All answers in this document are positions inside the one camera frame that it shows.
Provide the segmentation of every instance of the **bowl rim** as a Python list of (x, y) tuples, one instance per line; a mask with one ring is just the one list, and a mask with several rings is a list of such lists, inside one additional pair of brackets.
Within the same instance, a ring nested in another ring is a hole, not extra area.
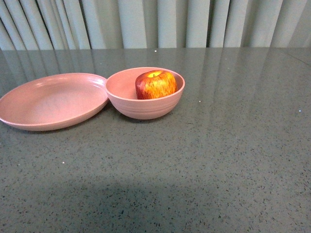
[[(176, 91), (176, 92), (174, 92), (174, 93), (172, 93), (172, 94), (170, 94), (170, 95), (168, 95), (168, 96), (164, 96), (164, 97), (160, 97), (160, 98), (156, 98), (156, 99), (147, 99), (147, 100), (137, 100), (137, 99), (128, 99), (128, 98), (119, 97), (119, 96), (116, 96), (116, 95), (112, 94), (112, 93), (107, 89), (107, 83), (108, 83), (109, 79), (110, 79), (112, 76), (114, 76), (114, 75), (116, 75), (116, 74), (119, 74), (119, 73), (122, 73), (122, 72), (125, 72), (125, 71), (128, 71), (128, 70), (142, 69), (142, 68), (160, 69), (160, 70), (165, 70), (165, 71), (171, 72), (171, 73), (173, 73), (173, 74), (175, 73), (175, 74), (177, 74), (177, 75), (181, 78), (183, 84), (182, 84), (182, 86), (180, 87), (180, 89), (179, 89), (178, 91)], [(186, 85), (185, 79), (184, 79), (179, 73), (177, 73), (177, 72), (175, 72), (175, 71), (173, 71), (173, 70), (166, 69), (166, 68), (160, 68), (160, 67), (134, 67), (134, 68), (130, 68), (130, 69), (120, 70), (120, 71), (118, 71), (117, 73), (114, 73), (114, 74), (110, 75), (110, 77), (107, 78), (107, 81), (106, 81), (106, 83), (105, 83), (105, 89), (106, 89), (106, 92), (107, 92), (108, 95), (111, 95), (111, 96), (113, 96), (113, 97), (115, 97), (115, 98), (118, 98), (118, 99), (120, 99), (120, 100), (127, 100), (127, 101), (133, 101), (133, 102), (147, 102), (147, 101), (162, 100), (162, 99), (165, 99), (165, 98), (167, 98), (167, 97), (177, 95), (177, 94), (179, 94), (180, 92), (183, 91), (185, 85)]]

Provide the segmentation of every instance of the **white curtain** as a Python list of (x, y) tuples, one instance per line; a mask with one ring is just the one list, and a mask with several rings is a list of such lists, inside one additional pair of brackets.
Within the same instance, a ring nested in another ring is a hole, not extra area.
[(0, 0), (1, 50), (311, 47), (311, 0)]

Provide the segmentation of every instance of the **pink bowl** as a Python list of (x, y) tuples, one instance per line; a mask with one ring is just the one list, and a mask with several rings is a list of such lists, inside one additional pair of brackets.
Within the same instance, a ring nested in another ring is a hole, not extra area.
[[(169, 96), (151, 100), (138, 100), (135, 80), (151, 70), (171, 72), (177, 82), (177, 91)], [(107, 79), (106, 91), (112, 105), (122, 114), (135, 119), (154, 119), (170, 112), (179, 102), (185, 87), (185, 80), (174, 71), (157, 67), (138, 67), (126, 69), (111, 75)]]

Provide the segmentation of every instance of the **speckled countertop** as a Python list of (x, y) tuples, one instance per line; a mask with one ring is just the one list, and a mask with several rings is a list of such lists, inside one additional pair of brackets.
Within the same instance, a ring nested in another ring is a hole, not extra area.
[(311, 49), (0, 51), (0, 96), (144, 66), (186, 80), (159, 119), (0, 122), (0, 232), (311, 232)]

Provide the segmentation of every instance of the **curtain fold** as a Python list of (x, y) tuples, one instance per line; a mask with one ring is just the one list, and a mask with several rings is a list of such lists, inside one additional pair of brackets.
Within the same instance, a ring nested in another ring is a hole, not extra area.
[(311, 0), (0, 0), (0, 48), (309, 48), (310, 22)]

